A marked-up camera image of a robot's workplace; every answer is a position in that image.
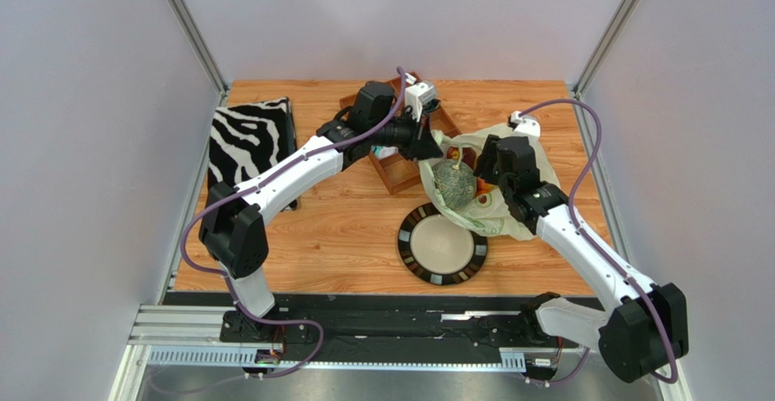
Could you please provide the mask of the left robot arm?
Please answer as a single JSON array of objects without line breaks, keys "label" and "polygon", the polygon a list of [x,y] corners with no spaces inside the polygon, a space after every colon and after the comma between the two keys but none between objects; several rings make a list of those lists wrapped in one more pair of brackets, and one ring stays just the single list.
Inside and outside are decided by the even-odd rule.
[{"label": "left robot arm", "polygon": [[440,158],[430,130],[439,105],[427,80],[403,80],[398,91],[370,81],[352,105],[325,122],[301,148],[265,173],[235,187],[215,185],[199,214],[199,239],[219,264],[217,273],[239,308],[260,321],[275,305],[263,264],[269,254],[267,225],[314,185],[368,156],[394,147],[410,161]]}]

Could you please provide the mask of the pale green plastic bag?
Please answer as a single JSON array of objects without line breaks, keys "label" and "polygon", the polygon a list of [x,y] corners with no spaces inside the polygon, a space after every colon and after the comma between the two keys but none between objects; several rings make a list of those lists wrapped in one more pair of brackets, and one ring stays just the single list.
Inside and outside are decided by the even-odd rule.
[{"label": "pale green plastic bag", "polygon": [[[462,134],[454,137],[445,135],[440,130],[432,131],[433,137],[438,142],[441,150],[446,153],[449,148],[462,146],[471,148],[476,155],[479,155],[484,147],[485,141],[489,135],[498,136],[517,136],[512,135],[512,129],[508,124],[497,124],[488,128],[478,130],[470,134]],[[550,184],[559,185],[557,173],[549,163],[547,154],[538,139],[528,138],[530,146],[535,150],[536,165],[540,173],[540,178]],[[437,210],[454,224],[462,226],[481,236],[511,236],[516,240],[530,240],[532,234],[529,230],[514,219],[502,194],[497,188],[483,196],[479,202],[476,197],[466,207],[459,210],[447,208],[443,199],[433,184],[433,174],[431,166],[437,163],[437,159],[421,161],[418,164],[421,177],[421,184]]]}]

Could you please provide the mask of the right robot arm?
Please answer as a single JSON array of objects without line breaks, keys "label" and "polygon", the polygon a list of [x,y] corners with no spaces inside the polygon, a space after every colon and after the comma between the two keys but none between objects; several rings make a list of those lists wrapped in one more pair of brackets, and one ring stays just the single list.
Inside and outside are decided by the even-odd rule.
[{"label": "right robot arm", "polygon": [[596,351],[627,383],[646,375],[676,382],[677,361],[689,349],[683,292],[673,284],[659,286],[628,266],[584,224],[569,198],[541,179],[526,137],[489,135],[474,173],[498,187],[510,215],[563,256],[602,306],[544,293],[520,309],[528,335],[561,337]]}]

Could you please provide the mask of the dark red apple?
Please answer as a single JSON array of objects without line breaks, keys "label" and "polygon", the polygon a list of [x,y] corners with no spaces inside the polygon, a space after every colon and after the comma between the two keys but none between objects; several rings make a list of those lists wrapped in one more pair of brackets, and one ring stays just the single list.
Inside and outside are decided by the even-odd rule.
[{"label": "dark red apple", "polygon": [[452,160],[459,160],[460,150],[458,148],[449,148],[449,150],[446,153],[446,158],[452,159]]}]

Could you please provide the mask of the pink peach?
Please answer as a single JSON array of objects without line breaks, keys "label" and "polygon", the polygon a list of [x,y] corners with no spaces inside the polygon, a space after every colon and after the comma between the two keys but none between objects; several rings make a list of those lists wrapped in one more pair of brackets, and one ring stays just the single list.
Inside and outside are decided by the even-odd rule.
[{"label": "pink peach", "polygon": [[481,202],[483,196],[489,194],[493,190],[494,186],[490,183],[487,183],[482,178],[477,178],[477,191],[476,191],[476,199]]}]

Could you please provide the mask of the green cantaloupe melon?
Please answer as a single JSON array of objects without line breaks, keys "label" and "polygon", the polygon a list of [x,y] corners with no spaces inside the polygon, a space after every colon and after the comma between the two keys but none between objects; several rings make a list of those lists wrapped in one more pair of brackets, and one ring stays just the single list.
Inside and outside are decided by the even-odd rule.
[{"label": "green cantaloupe melon", "polygon": [[447,208],[459,210],[475,198],[477,179],[466,162],[467,150],[462,146],[452,148],[460,150],[459,160],[444,158],[435,163],[431,166],[432,180]]}]

